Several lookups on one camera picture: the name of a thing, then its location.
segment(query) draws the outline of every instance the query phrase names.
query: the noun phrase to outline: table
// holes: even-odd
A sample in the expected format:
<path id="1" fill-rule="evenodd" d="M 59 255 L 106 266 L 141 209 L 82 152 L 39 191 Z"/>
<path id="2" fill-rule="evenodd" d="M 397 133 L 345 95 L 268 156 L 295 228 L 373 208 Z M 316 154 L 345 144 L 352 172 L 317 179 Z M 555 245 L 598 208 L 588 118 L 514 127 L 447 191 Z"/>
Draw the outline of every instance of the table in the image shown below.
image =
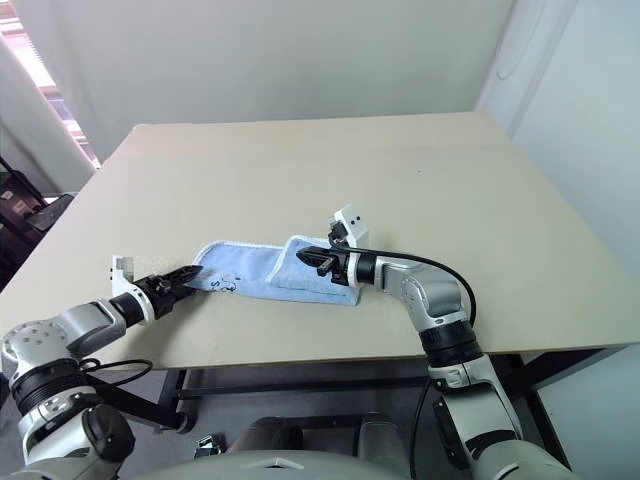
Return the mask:
<path id="1" fill-rule="evenodd" d="M 325 237 L 358 205 L 372 248 L 461 272 L 487 352 L 640 341 L 640 284 L 542 174 L 478 113 L 140 125 L 0 295 L 0 328 L 109 297 L 112 254 L 136 277 L 218 239 Z M 407 313 L 365 288 L 353 307 L 198 294 L 98 353 L 158 368 L 411 357 Z"/>

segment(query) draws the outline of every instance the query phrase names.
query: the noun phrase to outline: blue towel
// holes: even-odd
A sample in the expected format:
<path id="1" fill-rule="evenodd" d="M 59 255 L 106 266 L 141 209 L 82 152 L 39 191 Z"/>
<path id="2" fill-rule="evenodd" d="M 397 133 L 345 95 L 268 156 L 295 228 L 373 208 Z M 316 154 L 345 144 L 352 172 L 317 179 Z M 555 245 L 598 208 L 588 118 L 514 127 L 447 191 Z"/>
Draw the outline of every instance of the blue towel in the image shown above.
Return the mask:
<path id="1" fill-rule="evenodd" d="M 298 250 L 311 245 L 329 248 L 326 240 L 299 235 L 284 247 L 214 242 L 194 259 L 194 265 L 204 268 L 189 286 L 274 300 L 355 305 L 358 288 L 331 283 L 330 275 L 319 277 L 296 257 Z"/>

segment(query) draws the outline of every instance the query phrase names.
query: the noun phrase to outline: dark floor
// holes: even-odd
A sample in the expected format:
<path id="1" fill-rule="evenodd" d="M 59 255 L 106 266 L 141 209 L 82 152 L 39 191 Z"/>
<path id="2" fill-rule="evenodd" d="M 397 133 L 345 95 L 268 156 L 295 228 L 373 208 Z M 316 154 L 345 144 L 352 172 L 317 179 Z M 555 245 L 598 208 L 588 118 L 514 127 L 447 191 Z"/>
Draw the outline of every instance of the dark floor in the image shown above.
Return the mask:
<path id="1" fill-rule="evenodd" d="M 402 374 L 411 376 L 424 372 L 421 362 L 361 362 L 355 366 L 313 364 L 278 367 L 224 368 L 190 374 L 189 387 L 308 381 L 314 379 L 371 378 Z M 127 389 L 150 400 L 157 400 L 165 372 L 153 371 Z M 103 372 L 101 377 L 112 381 L 123 377 L 121 372 Z M 168 465 L 189 461 L 197 440 L 213 432 L 223 432 L 232 443 L 254 420 L 265 416 L 305 417 L 316 415 L 363 414 L 369 411 L 384 412 L 398 425 L 405 445 L 414 415 L 419 388 L 396 388 L 341 392 L 296 393 L 245 393 L 205 397 L 183 402 L 197 408 L 198 421 L 187 434 L 173 431 L 157 433 L 153 427 L 131 422 L 136 436 L 136 448 L 126 460 L 122 478 L 132 478 Z M 417 441 L 417 471 L 422 479 L 470 478 L 466 472 L 456 471 L 444 455 L 431 412 L 431 400 L 427 398 Z M 516 404 L 525 429 L 525 436 L 540 444 L 539 436 L 524 404 Z M 17 432 L 19 414 L 11 399 L 0 411 L 0 475 L 22 467 L 20 439 Z M 305 445 L 311 449 L 323 448 L 337 453 L 351 454 L 353 431 L 312 430 L 305 432 Z"/>

